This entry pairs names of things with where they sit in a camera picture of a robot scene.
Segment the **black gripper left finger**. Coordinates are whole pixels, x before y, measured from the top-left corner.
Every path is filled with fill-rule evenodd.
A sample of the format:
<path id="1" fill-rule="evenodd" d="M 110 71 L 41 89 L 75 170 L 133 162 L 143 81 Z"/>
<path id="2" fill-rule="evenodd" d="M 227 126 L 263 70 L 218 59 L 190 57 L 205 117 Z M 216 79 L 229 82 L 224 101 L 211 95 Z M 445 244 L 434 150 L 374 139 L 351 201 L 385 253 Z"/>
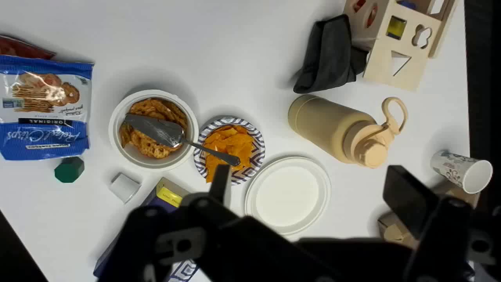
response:
<path id="1" fill-rule="evenodd" d="M 230 165 L 219 164 L 207 192 L 183 197 L 175 211 L 146 205 L 128 212 L 97 282 L 163 282 L 193 259 L 213 282 L 246 282 L 226 226 L 238 216 L 224 205 Z"/>

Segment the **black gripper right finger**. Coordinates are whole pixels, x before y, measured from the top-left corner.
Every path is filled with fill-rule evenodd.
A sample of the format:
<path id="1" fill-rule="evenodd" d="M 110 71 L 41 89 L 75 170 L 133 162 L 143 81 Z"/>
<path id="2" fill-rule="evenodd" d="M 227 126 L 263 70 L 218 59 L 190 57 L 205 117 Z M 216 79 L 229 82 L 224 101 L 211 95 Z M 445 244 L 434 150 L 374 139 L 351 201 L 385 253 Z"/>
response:
<path id="1" fill-rule="evenodd" d="M 401 164 L 385 173 L 384 200 L 418 239 L 404 282 L 467 282 L 470 264 L 501 280 L 501 214 L 438 195 Z"/>

